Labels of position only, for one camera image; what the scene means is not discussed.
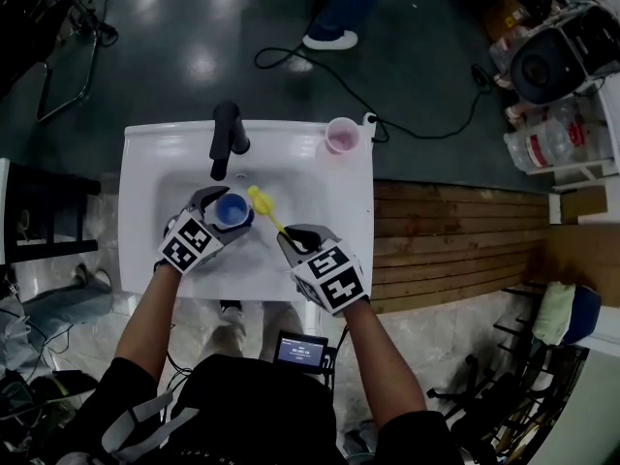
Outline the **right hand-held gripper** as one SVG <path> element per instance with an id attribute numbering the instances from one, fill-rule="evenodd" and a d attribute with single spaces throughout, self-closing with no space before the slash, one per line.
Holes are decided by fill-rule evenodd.
<path id="1" fill-rule="evenodd" d="M 332 316 L 358 300 L 369 300 L 357 257 L 329 228 L 314 224 L 287 226 L 277 242 L 300 293 Z M 320 249 L 305 259 L 304 249 Z"/>

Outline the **blue cup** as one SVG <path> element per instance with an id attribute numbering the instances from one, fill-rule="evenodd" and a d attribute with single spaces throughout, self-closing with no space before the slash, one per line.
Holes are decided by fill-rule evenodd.
<path id="1" fill-rule="evenodd" d="M 220 197 L 214 206 L 216 225 L 221 229 L 250 226 L 254 220 L 254 210 L 247 201 L 236 193 Z"/>

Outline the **yellow brush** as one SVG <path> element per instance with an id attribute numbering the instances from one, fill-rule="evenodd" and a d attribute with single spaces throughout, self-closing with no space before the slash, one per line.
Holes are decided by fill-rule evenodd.
<path id="1" fill-rule="evenodd" d="M 279 233 L 288 236 L 285 228 L 275 218 L 273 213 L 274 203 L 272 198 L 256 185 L 249 187 L 247 193 L 254 212 L 258 215 L 267 217 Z"/>

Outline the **person's left forearm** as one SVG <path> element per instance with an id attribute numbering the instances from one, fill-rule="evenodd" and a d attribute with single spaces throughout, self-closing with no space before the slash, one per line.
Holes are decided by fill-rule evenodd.
<path id="1" fill-rule="evenodd" d="M 159 382 L 167 359 L 181 274 L 169 264 L 154 272 L 120 337 L 114 356 L 131 361 Z"/>

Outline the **black faucet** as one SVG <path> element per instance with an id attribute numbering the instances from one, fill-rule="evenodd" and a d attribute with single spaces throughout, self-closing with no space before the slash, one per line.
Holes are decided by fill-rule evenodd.
<path id="1" fill-rule="evenodd" d="M 232 101 L 219 103 L 213 111 L 214 130 L 209 158 L 212 161 L 210 176 L 222 181 L 227 175 L 231 154 L 243 155 L 250 149 L 238 105 Z"/>

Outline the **person's left shoe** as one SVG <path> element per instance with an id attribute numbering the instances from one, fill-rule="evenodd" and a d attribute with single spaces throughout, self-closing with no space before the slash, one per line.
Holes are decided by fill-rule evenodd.
<path id="1" fill-rule="evenodd" d="M 243 339 L 246 335 L 241 302 L 238 300 L 221 300 L 220 318 L 227 324 L 237 338 Z"/>

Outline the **small black monitor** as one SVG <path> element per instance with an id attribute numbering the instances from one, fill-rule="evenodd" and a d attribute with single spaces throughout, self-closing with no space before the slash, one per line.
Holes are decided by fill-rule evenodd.
<path id="1" fill-rule="evenodd" d="M 273 363 L 302 373 L 320 374 L 324 369 L 327 343 L 324 337 L 281 330 Z"/>

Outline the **wooden plank platform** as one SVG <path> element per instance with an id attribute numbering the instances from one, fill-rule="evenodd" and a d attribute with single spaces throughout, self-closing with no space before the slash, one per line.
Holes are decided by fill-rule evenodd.
<path id="1" fill-rule="evenodd" d="M 549 227 L 545 194 L 377 180 L 371 303 L 391 313 L 518 286 Z"/>

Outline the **person's black shirt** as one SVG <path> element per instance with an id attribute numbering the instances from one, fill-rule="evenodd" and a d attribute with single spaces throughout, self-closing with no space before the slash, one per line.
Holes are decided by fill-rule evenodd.
<path id="1" fill-rule="evenodd" d="M 115 357 L 93 394 L 62 431 L 55 458 L 80 456 L 111 464 L 104 438 L 114 424 L 133 425 L 136 445 L 161 427 L 138 421 L 157 382 Z M 181 390 L 173 415 L 193 416 L 139 465 L 347 465 L 336 446 L 336 418 L 325 387 L 274 363 L 215 355 L 200 362 Z M 376 465 L 464 465 L 441 414 L 425 409 L 379 428 Z"/>

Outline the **green cloth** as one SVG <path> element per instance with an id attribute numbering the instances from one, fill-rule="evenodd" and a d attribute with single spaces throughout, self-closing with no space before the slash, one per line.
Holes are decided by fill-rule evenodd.
<path id="1" fill-rule="evenodd" d="M 573 310 L 575 285 L 551 282 L 547 285 L 532 327 L 535 338 L 547 346 L 557 346 L 568 332 Z"/>

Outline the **black office chair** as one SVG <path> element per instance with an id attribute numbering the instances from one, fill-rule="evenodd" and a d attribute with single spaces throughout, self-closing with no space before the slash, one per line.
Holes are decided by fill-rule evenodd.
<path id="1" fill-rule="evenodd" d="M 510 355 L 509 370 L 480 368 L 479 359 L 468 355 L 464 389 L 427 392 L 430 399 L 453 404 L 445 419 L 456 418 L 450 434 L 473 465 L 527 462 L 532 453 L 519 448 L 528 436 L 535 445 L 542 443 L 566 407 L 588 356 L 585 348 L 573 345 L 498 348 Z"/>

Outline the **clear water jug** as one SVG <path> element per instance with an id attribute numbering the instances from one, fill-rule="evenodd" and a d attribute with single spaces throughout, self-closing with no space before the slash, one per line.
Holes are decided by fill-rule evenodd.
<path id="1" fill-rule="evenodd" d="M 504 142 L 515 166 L 523 172 L 587 159 L 582 116 L 571 111 L 548 113 L 536 125 L 504 134 Z"/>

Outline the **blue chair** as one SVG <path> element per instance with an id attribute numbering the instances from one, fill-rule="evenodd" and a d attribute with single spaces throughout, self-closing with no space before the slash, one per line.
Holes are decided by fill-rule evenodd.
<path id="1" fill-rule="evenodd" d="M 557 346 L 547 346 L 540 340 L 534 337 L 532 333 L 532 327 L 536 316 L 538 314 L 542 299 L 540 300 L 538 309 L 534 314 L 533 321 L 524 321 L 524 328 L 522 330 L 514 330 L 503 325 L 495 324 L 493 327 L 503 331 L 505 333 L 511 334 L 517 337 L 524 337 L 528 335 L 533 339 L 533 343 L 538 343 L 540 345 L 545 346 L 546 348 L 555 348 L 559 346 L 571 346 L 576 345 L 583 341 L 586 337 L 590 336 L 597 325 L 601 308 L 602 308 L 602 299 L 601 296 L 596 293 L 591 288 L 585 286 L 577 286 L 575 285 L 575 295 L 573 300 L 573 310 L 571 315 L 571 323 L 568 332 L 565 334 L 561 343 Z"/>

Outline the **cardboard box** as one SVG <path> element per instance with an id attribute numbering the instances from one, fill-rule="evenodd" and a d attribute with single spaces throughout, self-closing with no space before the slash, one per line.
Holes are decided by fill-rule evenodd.
<path id="1" fill-rule="evenodd" d="M 516 26 L 535 26 L 536 19 L 528 11 L 527 2 L 531 3 L 531 0 L 494 0 L 483 11 L 481 23 L 490 43 L 498 41 Z"/>

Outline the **chrome frame black chair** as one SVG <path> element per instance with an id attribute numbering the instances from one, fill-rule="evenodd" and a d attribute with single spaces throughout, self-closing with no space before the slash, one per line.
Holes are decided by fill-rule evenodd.
<path id="1" fill-rule="evenodd" d="M 93 0 L 0 0 L 0 99 L 30 69 L 41 65 L 45 75 L 36 111 L 39 123 L 83 100 L 90 89 L 99 49 L 113 46 L 119 38 L 118 31 L 106 23 L 106 15 L 106 11 L 96 15 Z M 52 77 L 48 59 L 61 41 L 64 25 L 79 36 L 91 38 L 88 69 L 76 96 L 45 111 Z"/>

